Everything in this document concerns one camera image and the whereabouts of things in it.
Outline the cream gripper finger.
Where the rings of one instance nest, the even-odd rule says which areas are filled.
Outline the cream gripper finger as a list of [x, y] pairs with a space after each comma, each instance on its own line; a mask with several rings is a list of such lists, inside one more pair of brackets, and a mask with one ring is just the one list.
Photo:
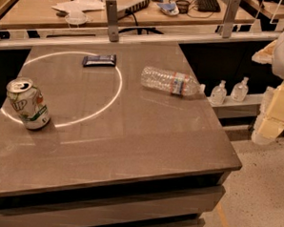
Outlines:
[[271, 144], [283, 131], [283, 124], [259, 114], [253, 126], [252, 141], [259, 145]]
[[284, 82], [264, 92], [260, 111], [269, 119], [284, 123]]

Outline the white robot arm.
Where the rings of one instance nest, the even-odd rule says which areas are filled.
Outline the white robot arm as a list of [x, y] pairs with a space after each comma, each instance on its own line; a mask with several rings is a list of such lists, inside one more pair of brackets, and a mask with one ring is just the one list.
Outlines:
[[284, 131], [284, 31], [266, 48], [254, 53], [252, 60], [271, 64], [272, 73], [283, 80], [275, 89], [269, 87], [264, 92], [253, 126], [252, 141], [266, 145], [275, 141]]

